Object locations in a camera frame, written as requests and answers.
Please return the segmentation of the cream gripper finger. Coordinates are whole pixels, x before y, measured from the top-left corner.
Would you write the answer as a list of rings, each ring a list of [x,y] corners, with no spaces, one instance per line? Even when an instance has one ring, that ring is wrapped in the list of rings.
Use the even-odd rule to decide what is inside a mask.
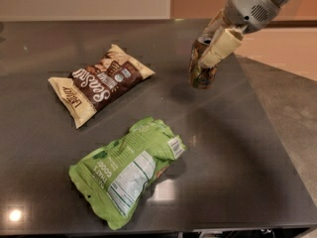
[[[202,34],[208,37],[220,37],[225,29],[227,28],[228,23],[224,15],[224,10],[221,9],[214,18],[208,23],[207,27],[203,30]]]
[[[211,44],[201,55],[199,64],[214,67],[233,53],[242,43],[243,33],[237,28],[221,28],[215,32]]]

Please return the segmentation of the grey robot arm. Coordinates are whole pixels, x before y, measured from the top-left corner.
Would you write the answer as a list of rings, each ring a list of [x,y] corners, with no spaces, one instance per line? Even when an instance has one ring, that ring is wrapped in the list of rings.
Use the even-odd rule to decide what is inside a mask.
[[[204,35],[211,43],[201,55],[202,67],[214,67],[233,53],[245,34],[267,26],[289,0],[227,0],[224,8],[211,20]]]

